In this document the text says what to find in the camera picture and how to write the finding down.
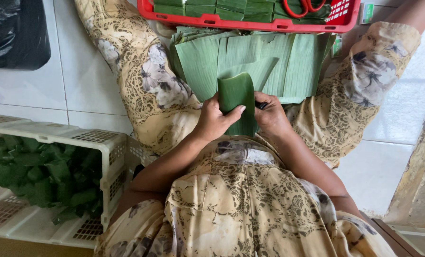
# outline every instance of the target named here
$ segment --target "beige patterned dress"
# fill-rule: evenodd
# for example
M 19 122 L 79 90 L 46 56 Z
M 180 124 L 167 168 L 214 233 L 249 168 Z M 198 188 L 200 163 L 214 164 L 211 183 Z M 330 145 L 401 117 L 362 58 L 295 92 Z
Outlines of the beige patterned dress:
M 170 70 L 159 39 L 125 0 L 75 0 L 84 27 L 117 77 L 148 164 L 179 143 L 201 103 Z M 330 167 L 354 149 L 402 75 L 420 34 L 373 24 L 317 95 L 287 117 Z M 335 210 L 317 186 L 285 169 L 265 140 L 223 136 L 205 147 L 165 203 L 127 210 L 99 237 L 96 256 L 394 256 L 363 220 Z

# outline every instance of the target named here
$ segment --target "forearm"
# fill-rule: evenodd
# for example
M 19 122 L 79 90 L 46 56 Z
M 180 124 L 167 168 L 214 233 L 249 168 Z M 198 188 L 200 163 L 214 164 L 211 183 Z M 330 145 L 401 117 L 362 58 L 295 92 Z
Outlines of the forearm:
M 192 133 L 174 149 L 145 167 L 130 184 L 130 190 L 166 193 L 183 176 L 200 151 L 208 144 Z
M 401 23 L 415 27 L 420 34 L 425 30 L 425 0 L 406 0 L 386 22 Z
M 330 197 L 347 196 L 341 179 L 306 146 L 292 129 L 273 139 L 288 170 L 297 177 L 317 185 Z

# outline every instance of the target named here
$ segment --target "small package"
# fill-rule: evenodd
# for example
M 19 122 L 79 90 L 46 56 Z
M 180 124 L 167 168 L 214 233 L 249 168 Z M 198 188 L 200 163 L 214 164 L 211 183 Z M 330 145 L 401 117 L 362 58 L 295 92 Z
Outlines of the small package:
M 359 24 L 372 23 L 373 12 L 374 12 L 374 3 L 361 3 Z

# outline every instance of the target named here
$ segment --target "scissors handle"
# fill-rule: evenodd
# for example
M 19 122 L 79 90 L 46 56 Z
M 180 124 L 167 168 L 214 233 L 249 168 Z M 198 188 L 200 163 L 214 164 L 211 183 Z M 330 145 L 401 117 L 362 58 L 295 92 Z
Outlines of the scissors handle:
M 292 18 L 302 18 L 307 15 L 307 12 L 316 12 L 322 8 L 322 6 L 325 4 L 325 0 L 322 0 L 322 3 L 320 3 L 317 8 L 312 7 L 311 0 L 300 0 L 301 5 L 303 6 L 303 13 L 296 14 L 289 8 L 289 4 L 287 3 L 287 0 L 283 0 L 282 3 L 284 5 L 285 10 Z

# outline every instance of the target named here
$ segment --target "folded banana leaf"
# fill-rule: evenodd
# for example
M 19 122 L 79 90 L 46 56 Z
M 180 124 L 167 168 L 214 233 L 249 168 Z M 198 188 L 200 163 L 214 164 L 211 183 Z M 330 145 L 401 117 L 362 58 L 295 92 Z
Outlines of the folded banana leaf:
M 216 7 L 214 5 L 186 5 L 186 16 L 199 18 L 204 13 L 215 14 Z
M 247 3 L 244 15 L 272 14 L 273 3 Z
M 216 5 L 217 0 L 187 0 L 186 5 Z
M 154 5 L 171 5 L 182 7 L 182 0 L 154 0 Z
M 217 8 L 244 13 L 247 0 L 217 0 Z
M 229 113 L 238 105 L 245 105 L 246 109 L 241 114 L 241 118 L 233 123 L 225 134 L 254 136 L 258 125 L 254 117 L 255 98 L 252 78 L 247 72 L 233 77 L 229 75 L 231 73 L 225 73 L 217 78 L 219 108 L 223 114 Z
M 273 20 L 273 16 L 271 14 L 267 15 L 257 15 L 257 16 L 246 16 L 244 15 L 243 21 L 250 21 L 250 22 L 264 22 L 264 23 L 270 23 Z
M 219 6 L 216 8 L 216 14 L 219 15 L 221 20 L 243 20 L 244 13 L 236 12 L 233 10 L 223 9 Z
M 154 5 L 154 12 L 184 16 L 184 7 L 171 5 Z

